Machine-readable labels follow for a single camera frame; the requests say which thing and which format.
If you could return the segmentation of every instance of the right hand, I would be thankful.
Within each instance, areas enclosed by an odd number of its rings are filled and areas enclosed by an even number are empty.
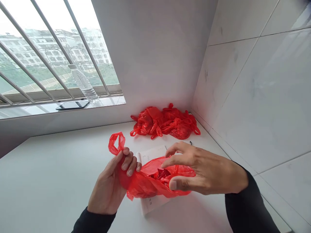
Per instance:
[[[209,195],[239,193],[248,186],[248,177],[242,167],[207,150],[178,142],[166,151],[165,157],[169,156],[162,168],[185,165],[196,173],[195,177],[173,177],[169,182],[171,190],[192,190]]]

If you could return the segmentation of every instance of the black phone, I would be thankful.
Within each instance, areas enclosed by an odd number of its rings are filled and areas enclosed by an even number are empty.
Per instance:
[[[85,108],[90,102],[89,101],[80,101],[80,102],[66,102],[58,106],[56,110],[69,110],[69,109],[80,109]]]

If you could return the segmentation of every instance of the window sill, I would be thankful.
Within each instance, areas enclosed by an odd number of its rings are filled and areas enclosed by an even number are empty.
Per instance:
[[[60,110],[60,111],[56,110],[56,108],[59,105],[63,104],[64,102],[0,108],[0,120],[34,116],[34,115],[42,115],[42,114],[50,114],[50,113],[59,113],[59,112],[81,111],[81,110],[90,109],[90,108],[126,104],[124,96],[103,97],[103,98],[100,98],[100,101],[102,104],[94,105],[90,103],[83,109]]]

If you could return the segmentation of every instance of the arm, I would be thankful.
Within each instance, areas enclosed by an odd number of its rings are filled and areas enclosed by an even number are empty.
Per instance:
[[[126,194],[119,182],[119,173],[127,171],[127,176],[131,177],[134,170],[140,172],[141,167],[142,164],[137,162],[129,148],[120,151],[99,175],[88,207],[76,221],[72,233],[108,232]]]
[[[91,213],[85,208],[81,216],[78,218],[74,225],[72,233],[106,233],[108,232],[116,214],[113,215],[101,215]]]
[[[225,194],[227,216],[234,233],[279,233],[254,178],[243,167],[184,142],[175,143],[165,156],[170,158],[162,168],[186,165],[196,173],[195,177],[173,177],[169,182],[171,190],[192,190],[204,195]]]
[[[226,211],[233,232],[280,232],[267,211],[253,176],[245,170],[248,186],[238,194],[226,194]]]

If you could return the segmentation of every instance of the metal bar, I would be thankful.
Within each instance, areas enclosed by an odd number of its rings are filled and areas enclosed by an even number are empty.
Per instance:
[[[5,8],[5,6],[0,1],[0,9],[3,11],[3,13],[6,15],[6,17],[11,21],[11,23],[14,25],[14,27],[17,29],[17,31],[22,35],[22,37],[25,39],[25,41],[30,45],[30,47],[34,50],[34,52],[37,54],[37,56],[41,59],[41,61],[45,64],[45,66],[49,69],[49,71],[53,74],[53,76],[57,79],[57,81],[60,83],[60,85],[66,90],[66,92],[69,94],[69,96],[74,99],[74,96],[70,93],[69,89],[66,87],[66,85],[63,83],[63,81],[59,78],[59,76],[56,74],[56,72],[53,70],[53,68],[50,66],[50,64],[45,60],[45,58],[42,56],[42,54],[39,52],[37,47],[31,42],[31,40],[28,38],[26,33],[23,31],[23,29],[19,26],[19,24],[15,21],[15,19],[11,16],[11,14],[8,12],[8,10]]]
[[[27,98],[31,103],[35,103],[35,101],[22,89],[20,89],[14,82],[9,80],[1,71],[0,71],[0,76],[7,81],[12,87],[14,87],[19,93],[21,93],[25,98]]]
[[[103,83],[103,86],[105,87],[105,90],[107,91],[107,95],[110,95],[110,93],[109,93],[109,91],[108,91],[108,88],[107,88],[107,86],[106,86],[106,84],[105,84],[104,78],[103,78],[103,76],[101,75],[101,73],[100,73],[100,71],[99,71],[99,68],[98,68],[98,66],[97,66],[97,64],[96,64],[96,61],[95,61],[95,59],[94,59],[94,57],[93,57],[93,55],[92,55],[92,52],[91,52],[90,48],[89,48],[88,45],[87,45],[87,42],[86,42],[86,40],[85,40],[85,37],[84,37],[84,35],[83,35],[83,33],[82,33],[82,30],[81,30],[81,28],[80,28],[80,26],[79,26],[79,24],[78,24],[77,19],[75,18],[75,15],[74,15],[74,13],[73,13],[73,11],[72,11],[72,9],[71,9],[71,6],[70,6],[68,0],[64,0],[64,3],[65,3],[65,5],[66,5],[66,7],[67,7],[67,9],[68,9],[68,11],[69,11],[69,14],[70,14],[70,16],[71,16],[73,22],[75,23],[75,27],[76,27],[77,30],[78,30],[78,33],[79,33],[79,35],[80,35],[80,37],[81,37],[81,39],[82,39],[82,42],[83,42],[83,44],[84,44],[84,46],[85,46],[85,48],[86,48],[86,50],[87,50],[87,53],[89,54],[89,56],[90,56],[90,58],[91,58],[91,61],[93,62],[93,65],[94,65],[94,67],[95,67],[95,69],[96,69],[96,71],[97,71],[97,74],[98,74],[98,76],[99,76],[101,82]]]
[[[56,43],[58,44],[59,48],[61,49],[61,51],[63,52],[63,54],[65,55],[66,59],[68,60],[69,64],[74,64],[72,59],[70,58],[70,56],[68,55],[68,53],[66,52],[65,48],[63,47],[63,45],[61,44],[61,42],[59,41],[58,37],[56,36],[55,32],[53,31],[51,25],[49,24],[49,22],[47,21],[46,17],[44,16],[43,12],[41,11],[40,7],[38,6],[38,4],[36,3],[35,0],[30,0],[33,4],[33,6],[35,7],[35,9],[37,10],[38,14],[40,15],[41,19],[43,20],[43,22],[45,23],[46,27],[48,28],[48,30],[50,31],[50,33],[52,34],[54,40],[56,41]]]
[[[6,98],[4,95],[2,95],[0,93],[0,99],[4,100],[5,102],[7,102],[10,105],[13,105],[13,102],[11,100],[9,100],[8,98]]]
[[[48,92],[48,90],[26,69],[26,67],[2,44],[0,41],[0,48],[41,88],[51,100],[55,101],[56,99]]]

